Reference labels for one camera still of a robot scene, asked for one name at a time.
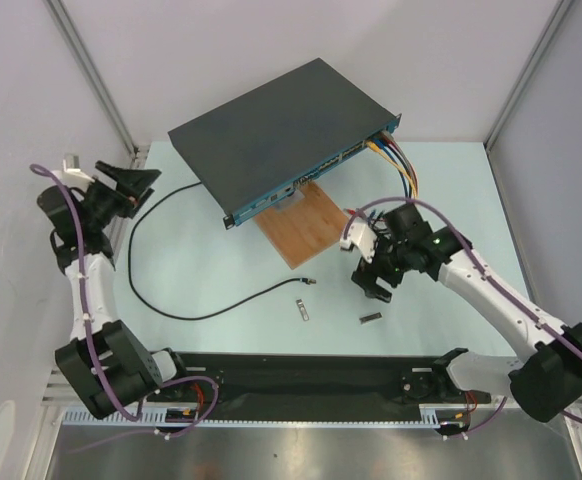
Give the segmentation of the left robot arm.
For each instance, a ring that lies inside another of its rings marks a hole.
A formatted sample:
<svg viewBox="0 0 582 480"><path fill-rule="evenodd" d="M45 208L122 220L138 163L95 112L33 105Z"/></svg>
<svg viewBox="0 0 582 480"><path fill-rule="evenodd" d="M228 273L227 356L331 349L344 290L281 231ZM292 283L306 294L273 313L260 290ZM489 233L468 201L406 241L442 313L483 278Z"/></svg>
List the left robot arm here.
<svg viewBox="0 0 582 480"><path fill-rule="evenodd" d="M73 302L70 340L56 350L55 362L95 418L118 413L137 422L142 412L130 412L129 405L142 407L157 390L179 400L191 388L190 374L177 366L171 350L150 352L119 317L114 251L105 232L115 218L135 217L161 173L102 161L96 168L113 183L86 174L73 159L64 160L59 170L30 167L53 183L38 196L37 205L53 226L51 248Z"/></svg>

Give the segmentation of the silver SFP module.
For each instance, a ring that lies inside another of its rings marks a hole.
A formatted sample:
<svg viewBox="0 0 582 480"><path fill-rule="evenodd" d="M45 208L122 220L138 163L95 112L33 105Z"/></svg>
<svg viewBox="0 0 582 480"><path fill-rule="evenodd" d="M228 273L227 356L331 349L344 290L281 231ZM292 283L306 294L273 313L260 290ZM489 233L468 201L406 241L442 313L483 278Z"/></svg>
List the silver SFP module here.
<svg viewBox="0 0 582 480"><path fill-rule="evenodd" d="M362 317L359 318L359 322L361 325L367 324L371 321L374 320L378 320L382 318L382 313L381 312L376 312L373 314L368 314L368 315L364 315Z"/></svg>
<svg viewBox="0 0 582 480"><path fill-rule="evenodd" d="M297 299L295 301L295 303L296 303L296 306L298 308L298 311L299 311L299 313L300 313L300 315L302 317L302 320L303 321L308 321L309 320L309 315L308 315L308 312L307 312L307 309L305 307L304 302L301 299Z"/></svg>

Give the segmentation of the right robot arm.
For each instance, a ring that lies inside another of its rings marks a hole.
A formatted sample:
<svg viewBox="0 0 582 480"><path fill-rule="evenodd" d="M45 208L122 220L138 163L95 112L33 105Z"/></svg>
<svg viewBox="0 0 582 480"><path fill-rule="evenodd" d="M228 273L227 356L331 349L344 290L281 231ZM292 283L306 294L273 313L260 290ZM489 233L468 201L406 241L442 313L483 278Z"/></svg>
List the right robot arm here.
<svg viewBox="0 0 582 480"><path fill-rule="evenodd" d="M401 202L384 214L381 229L363 209L347 221L340 247L360 253L352 281L367 297L388 303L406 273L426 274L473 307L514 353L450 351L431 377L434 395L445 402L466 391L511 397L542 423L565 413L582 397L582 323L569 326L513 289L451 223L433 230L418 210L422 201Z"/></svg>

